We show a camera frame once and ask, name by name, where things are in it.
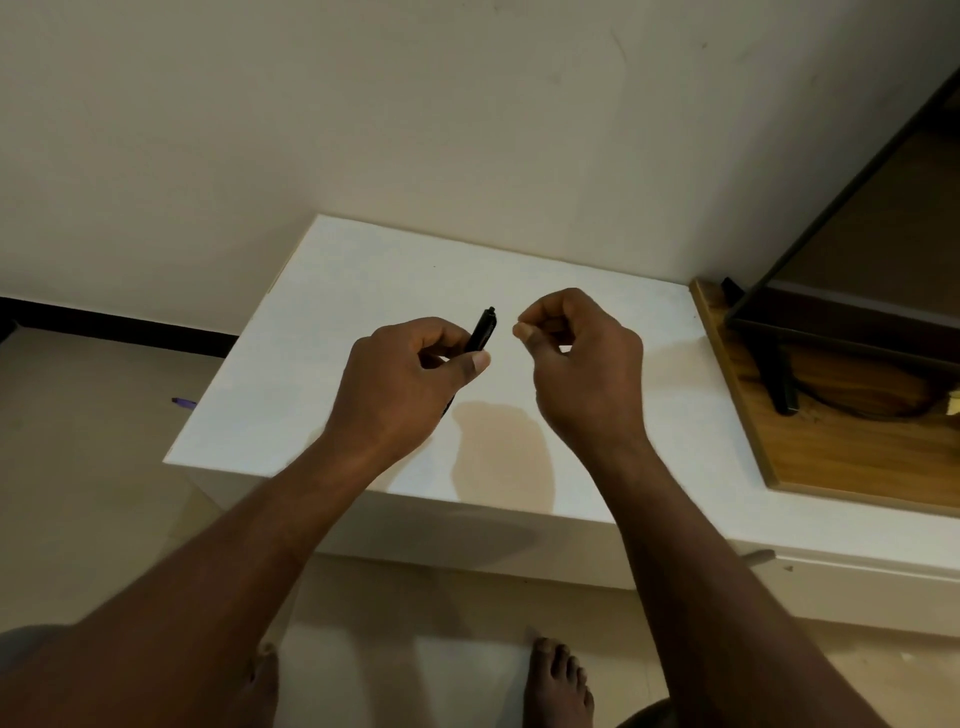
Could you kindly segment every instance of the tiled floor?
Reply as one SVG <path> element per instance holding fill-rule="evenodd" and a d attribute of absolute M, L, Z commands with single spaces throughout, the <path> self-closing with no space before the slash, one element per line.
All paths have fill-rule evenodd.
<path fill-rule="evenodd" d="M 217 517 L 160 459 L 188 414 L 170 398 L 218 366 L 29 329 L 0 345 L 0 630 L 79 619 Z M 536 633 L 577 651 L 598 726 L 666 695 L 627 592 L 317 556 L 287 610 L 279 726 L 518 725 Z M 807 627 L 895 726 L 960 722 L 960 641 Z"/>

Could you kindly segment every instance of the foot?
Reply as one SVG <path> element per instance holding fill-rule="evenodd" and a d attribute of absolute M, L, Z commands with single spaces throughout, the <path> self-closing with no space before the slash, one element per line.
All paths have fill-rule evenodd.
<path fill-rule="evenodd" d="M 268 644 L 251 660 L 245 684 L 227 710 L 224 728 L 273 728 L 279 685 L 279 659 Z"/>
<path fill-rule="evenodd" d="M 530 653 L 523 694 L 523 728 L 592 728 L 587 671 L 570 648 L 541 637 Z"/>

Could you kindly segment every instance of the white table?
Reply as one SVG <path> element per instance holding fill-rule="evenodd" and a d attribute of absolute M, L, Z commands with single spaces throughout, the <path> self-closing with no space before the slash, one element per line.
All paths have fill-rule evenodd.
<path fill-rule="evenodd" d="M 318 217 L 165 461 L 230 506 L 316 437 L 356 338 L 429 315 L 470 329 L 493 305 L 490 368 L 320 550 L 629 589 L 610 512 L 540 416 L 510 334 L 531 301 L 567 286 L 643 337 L 655 447 L 738 550 L 777 553 L 757 572 L 791 611 L 960 635 L 960 520 L 768 490 L 674 283 Z"/>

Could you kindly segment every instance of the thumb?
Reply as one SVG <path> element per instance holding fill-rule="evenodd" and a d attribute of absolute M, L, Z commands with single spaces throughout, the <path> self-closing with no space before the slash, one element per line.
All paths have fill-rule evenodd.
<path fill-rule="evenodd" d="M 557 346 L 543 331 L 530 324 L 514 324 L 514 336 L 523 342 L 523 346 L 534 357 L 535 364 L 560 353 Z"/>
<path fill-rule="evenodd" d="M 450 383 L 451 391 L 456 392 L 476 379 L 489 366 L 489 352 L 468 352 L 454 356 L 434 372 L 446 379 Z"/>

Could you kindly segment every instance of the black baseboard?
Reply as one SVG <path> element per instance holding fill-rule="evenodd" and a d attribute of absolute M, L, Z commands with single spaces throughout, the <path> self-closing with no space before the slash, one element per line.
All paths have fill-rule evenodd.
<path fill-rule="evenodd" d="M 0 341 L 7 338 L 16 326 L 45 328 L 48 331 L 220 358 L 230 353 L 237 340 L 236 336 L 219 331 L 158 324 L 156 321 L 0 297 Z"/>

